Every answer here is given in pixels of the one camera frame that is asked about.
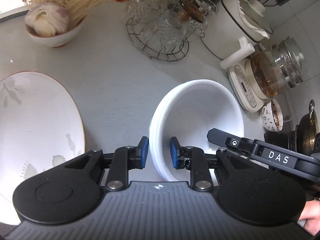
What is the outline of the right hand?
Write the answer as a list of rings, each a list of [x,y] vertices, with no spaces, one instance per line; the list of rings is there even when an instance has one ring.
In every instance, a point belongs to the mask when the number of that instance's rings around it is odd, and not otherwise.
[[[305,220],[303,228],[315,236],[319,232],[320,227],[320,201],[307,201],[299,220]]]

